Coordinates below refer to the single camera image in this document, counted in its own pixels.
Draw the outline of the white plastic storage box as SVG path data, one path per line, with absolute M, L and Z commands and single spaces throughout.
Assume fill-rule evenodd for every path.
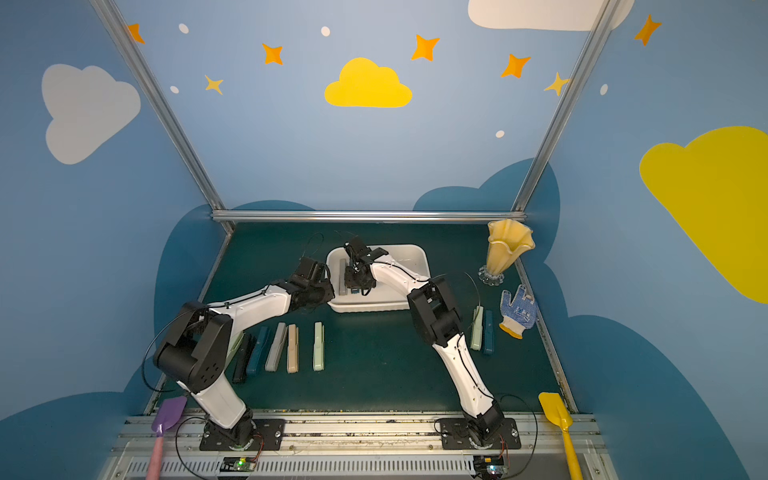
M 347 288 L 346 296 L 339 296 L 339 262 L 349 257 L 343 247 L 332 250 L 327 258 L 335 298 L 329 302 L 337 313 L 359 313 L 408 310 L 407 294 L 421 286 L 430 277 L 425 251 L 414 244 L 374 245 L 388 254 L 377 259 L 371 266 L 376 287 L 367 295 L 352 295 Z

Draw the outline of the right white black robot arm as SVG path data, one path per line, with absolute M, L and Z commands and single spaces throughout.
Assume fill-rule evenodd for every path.
M 347 287 L 366 293 L 383 284 L 405 296 L 415 330 L 440 356 L 453 381 L 470 439 L 479 447 L 490 446 L 505 417 L 473 362 L 447 280 L 419 275 L 387 250 L 373 249 L 358 236 L 343 248 L 349 257 L 344 272 Z

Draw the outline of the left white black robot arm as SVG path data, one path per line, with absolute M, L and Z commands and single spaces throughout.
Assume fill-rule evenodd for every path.
M 212 304 L 185 303 L 160 341 L 153 363 L 206 412 L 205 432 L 214 447 L 253 450 L 257 434 L 252 411 L 225 376 L 233 345 L 250 327 L 333 298 L 329 268 L 303 257 L 289 278 L 253 293 Z

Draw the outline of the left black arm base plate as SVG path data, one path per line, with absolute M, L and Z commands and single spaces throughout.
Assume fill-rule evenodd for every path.
M 242 419 L 232 429 L 207 421 L 200 451 L 258 452 L 281 447 L 285 421 L 281 419 Z

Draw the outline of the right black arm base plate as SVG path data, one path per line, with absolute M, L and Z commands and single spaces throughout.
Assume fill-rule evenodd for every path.
M 504 419 L 497 433 L 485 443 L 475 442 L 464 418 L 440 418 L 433 427 L 444 450 L 519 450 L 521 438 L 514 419 Z

